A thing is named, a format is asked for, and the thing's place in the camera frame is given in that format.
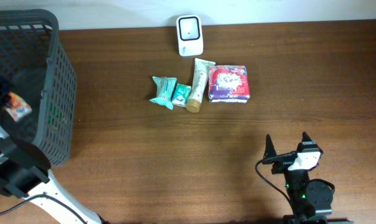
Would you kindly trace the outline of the white Pantene tube gold cap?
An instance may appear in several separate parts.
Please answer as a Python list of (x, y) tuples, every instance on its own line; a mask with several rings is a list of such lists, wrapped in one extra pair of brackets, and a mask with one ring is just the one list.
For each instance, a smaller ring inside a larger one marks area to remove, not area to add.
[(216, 63), (213, 61), (195, 58), (194, 78), (190, 95), (187, 99), (186, 109), (191, 113), (198, 113), (203, 100), (204, 90), (208, 82), (208, 71)]

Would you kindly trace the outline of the teal wet wipes pack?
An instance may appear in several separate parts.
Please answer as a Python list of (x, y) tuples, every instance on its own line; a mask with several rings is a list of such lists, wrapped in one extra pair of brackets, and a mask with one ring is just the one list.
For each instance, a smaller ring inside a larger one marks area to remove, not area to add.
[(174, 106), (171, 98), (177, 84), (177, 78), (153, 76), (153, 81), (156, 84), (157, 89), (156, 96), (150, 99), (150, 102), (165, 106), (166, 108), (172, 110)]

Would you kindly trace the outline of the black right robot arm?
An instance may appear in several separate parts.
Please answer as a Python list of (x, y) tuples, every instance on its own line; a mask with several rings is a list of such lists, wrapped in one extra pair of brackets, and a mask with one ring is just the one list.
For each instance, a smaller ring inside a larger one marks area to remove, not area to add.
[(265, 153), (257, 164), (271, 164), (273, 175), (284, 175), (286, 192), (260, 174), (257, 167), (255, 171), (288, 201), (292, 214), (285, 215), (282, 223), (351, 223), (345, 218), (328, 219), (332, 214), (331, 205), (336, 189), (334, 184), (309, 178), (309, 172), (319, 165), (322, 155), (323, 150), (305, 132), (302, 133), (297, 149), (285, 154), (277, 154), (271, 136), (266, 136)]

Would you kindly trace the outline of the small teal tissue pack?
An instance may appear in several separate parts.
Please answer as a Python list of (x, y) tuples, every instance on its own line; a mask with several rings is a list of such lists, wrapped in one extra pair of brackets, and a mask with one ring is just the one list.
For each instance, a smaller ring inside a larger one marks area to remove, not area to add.
[(186, 107), (190, 91), (191, 86), (178, 83), (172, 97), (172, 104), (174, 106)]

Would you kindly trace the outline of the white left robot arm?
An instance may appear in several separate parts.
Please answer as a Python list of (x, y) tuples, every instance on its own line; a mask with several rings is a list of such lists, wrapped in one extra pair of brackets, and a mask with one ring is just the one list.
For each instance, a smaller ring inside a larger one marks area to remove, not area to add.
[[(11, 84), (0, 77), (0, 108), (10, 105)], [(84, 207), (55, 178), (50, 162), (33, 144), (10, 136), (0, 125), (0, 195), (23, 199), (5, 215), (31, 202), (59, 223), (107, 223)]]

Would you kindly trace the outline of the orange tissue pack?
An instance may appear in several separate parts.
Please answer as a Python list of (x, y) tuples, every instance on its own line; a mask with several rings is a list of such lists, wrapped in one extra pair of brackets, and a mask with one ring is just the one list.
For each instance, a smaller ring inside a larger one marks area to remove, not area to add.
[(9, 92), (8, 95), (10, 99), (5, 105), (5, 110), (15, 122), (32, 113), (31, 106), (23, 98), (13, 92)]

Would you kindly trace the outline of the purple red Carefree pad pack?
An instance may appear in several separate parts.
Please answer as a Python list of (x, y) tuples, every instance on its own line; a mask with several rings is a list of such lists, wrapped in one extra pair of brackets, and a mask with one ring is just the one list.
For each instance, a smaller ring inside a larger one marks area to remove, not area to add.
[(247, 103), (250, 98), (247, 68), (244, 65), (214, 65), (209, 71), (211, 103)]

